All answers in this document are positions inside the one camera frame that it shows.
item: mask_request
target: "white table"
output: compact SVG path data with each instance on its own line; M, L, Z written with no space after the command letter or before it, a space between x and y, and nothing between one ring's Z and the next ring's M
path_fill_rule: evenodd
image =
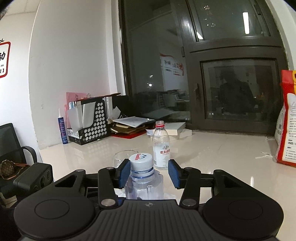
M277 235L281 241L296 240L296 168L275 163L270 157L256 158L270 153L266 137L193 132L193 135L171 142L171 158L181 167L195 167L202 173L223 169L240 180L276 200L284 210L284 222ZM150 137L133 139L108 137L80 146L76 143L58 144L40 151L44 163L52 165L55 180L76 169L97 173L113 166L112 156L121 150L134 149L152 154ZM164 176L165 192L180 199L182 190L174 188L167 171ZM210 188L202 188L200 203L211 197Z

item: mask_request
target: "white bottle cap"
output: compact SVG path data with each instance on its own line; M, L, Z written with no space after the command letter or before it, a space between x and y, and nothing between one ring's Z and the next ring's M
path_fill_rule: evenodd
M146 171L153 167L153 158L149 153L137 153L130 156L132 171Z

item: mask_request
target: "red border sign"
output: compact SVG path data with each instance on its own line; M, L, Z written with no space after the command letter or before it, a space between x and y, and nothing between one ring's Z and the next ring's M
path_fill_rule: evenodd
M10 52L10 42L1 43L0 44L0 78L3 78L7 75L9 52Z

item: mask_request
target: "chair armrest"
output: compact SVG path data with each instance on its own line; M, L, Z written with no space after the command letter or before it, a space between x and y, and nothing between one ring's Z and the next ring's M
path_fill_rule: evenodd
M24 151L24 149L28 150L31 153L31 155L33 157L33 162L34 163L37 162L37 155L36 155L35 150L30 146L23 146L22 150Z

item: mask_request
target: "bottle label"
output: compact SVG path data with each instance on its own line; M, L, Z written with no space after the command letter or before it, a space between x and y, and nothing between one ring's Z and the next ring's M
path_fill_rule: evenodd
M153 147L154 161L157 167L166 167L170 160L170 146L168 142Z

